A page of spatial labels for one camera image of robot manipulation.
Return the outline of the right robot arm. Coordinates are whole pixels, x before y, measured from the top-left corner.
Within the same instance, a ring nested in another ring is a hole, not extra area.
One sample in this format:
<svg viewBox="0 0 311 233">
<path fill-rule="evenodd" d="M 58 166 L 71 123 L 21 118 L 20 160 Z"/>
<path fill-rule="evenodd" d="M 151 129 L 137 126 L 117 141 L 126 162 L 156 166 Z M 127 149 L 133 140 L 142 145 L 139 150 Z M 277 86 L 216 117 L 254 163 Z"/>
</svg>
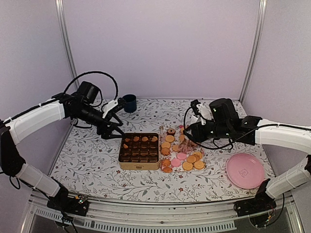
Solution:
<svg viewBox="0 0 311 233">
<path fill-rule="evenodd" d="M 184 129 L 186 137 L 201 146 L 208 139 L 228 139 L 228 145 L 269 145 L 306 153 L 300 163 L 264 181 L 252 199 L 251 207 L 261 212 L 270 200 L 311 180 L 311 128 L 277 123 L 259 116 L 240 118 L 231 99 L 221 98 L 205 107 L 199 100 L 190 103 L 194 115 Z"/>
</svg>

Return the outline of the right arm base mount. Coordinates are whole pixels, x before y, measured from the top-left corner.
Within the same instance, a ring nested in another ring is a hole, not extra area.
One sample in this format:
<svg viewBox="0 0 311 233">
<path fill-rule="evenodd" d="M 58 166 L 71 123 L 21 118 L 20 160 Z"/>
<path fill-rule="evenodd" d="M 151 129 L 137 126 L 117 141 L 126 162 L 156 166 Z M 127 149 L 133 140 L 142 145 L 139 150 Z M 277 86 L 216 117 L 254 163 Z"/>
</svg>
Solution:
<svg viewBox="0 0 311 233">
<path fill-rule="evenodd" d="M 238 216 L 246 216 L 272 210 L 276 208 L 276 202 L 266 194 L 258 194 L 251 199 L 236 201 L 233 208 Z"/>
</svg>

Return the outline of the gold cookie tin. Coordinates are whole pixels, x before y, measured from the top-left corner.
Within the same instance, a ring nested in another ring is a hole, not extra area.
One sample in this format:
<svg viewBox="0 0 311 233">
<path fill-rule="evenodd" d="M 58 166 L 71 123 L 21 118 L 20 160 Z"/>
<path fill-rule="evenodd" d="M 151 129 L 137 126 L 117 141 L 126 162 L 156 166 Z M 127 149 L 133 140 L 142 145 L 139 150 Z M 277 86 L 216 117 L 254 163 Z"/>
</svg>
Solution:
<svg viewBox="0 0 311 233">
<path fill-rule="evenodd" d="M 138 142 L 134 142 L 133 138 L 139 137 Z M 147 137 L 148 141 L 142 141 L 143 137 Z M 151 139 L 156 136 L 158 140 L 152 142 Z M 119 151 L 119 165 L 123 170 L 158 170 L 160 168 L 160 145 L 158 133 L 126 133 L 121 141 Z M 124 149 L 123 145 L 127 144 L 128 149 Z"/>
</svg>

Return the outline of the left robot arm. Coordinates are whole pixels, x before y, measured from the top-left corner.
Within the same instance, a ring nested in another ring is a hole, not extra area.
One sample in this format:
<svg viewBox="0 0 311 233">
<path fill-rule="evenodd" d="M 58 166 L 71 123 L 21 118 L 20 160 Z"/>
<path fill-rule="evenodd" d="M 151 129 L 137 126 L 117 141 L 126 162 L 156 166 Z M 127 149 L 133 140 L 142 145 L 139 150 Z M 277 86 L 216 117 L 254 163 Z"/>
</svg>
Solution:
<svg viewBox="0 0 311 233">
<path fill-rule="evenodd" d="M 105 140 L 123 137 L 124 133 L 120 129 L 122 121 L 117 117 L 117 112 L 124 108 L 125 100 L 115 97 L 100 110 L 93 104 L 100 92 L 97 86 L 82 82 L 72 94 L 56 94 L 17 116 L 1 121 L 0 168 L 3 174 L 53 197 L 54 204 L 62 211 L 69 210 L 72 200 L 63 193 L 66 189 L 23 158 L 19 145 L 47 132 L 53 124 L 65 119 L 83 121 L 95 127 L 97 135 Z"/>
</svg>

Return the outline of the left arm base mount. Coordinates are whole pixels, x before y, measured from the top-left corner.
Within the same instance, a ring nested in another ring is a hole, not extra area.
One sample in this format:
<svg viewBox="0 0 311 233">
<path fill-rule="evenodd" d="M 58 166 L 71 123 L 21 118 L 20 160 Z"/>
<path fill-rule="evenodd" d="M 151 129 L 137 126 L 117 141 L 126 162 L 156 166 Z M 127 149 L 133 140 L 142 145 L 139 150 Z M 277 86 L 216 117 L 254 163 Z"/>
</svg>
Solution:
<svg viewBox="0 0 311 233">
<path fill-rule="evenodd" d="M 68 214 L 86 216 L 89 209 L 89 202 L 87 197 L 83 195 L 70 197 L 69 191 L 61 187 L 54 197 L 49 197 L 47 207 Z"/>
</svg>

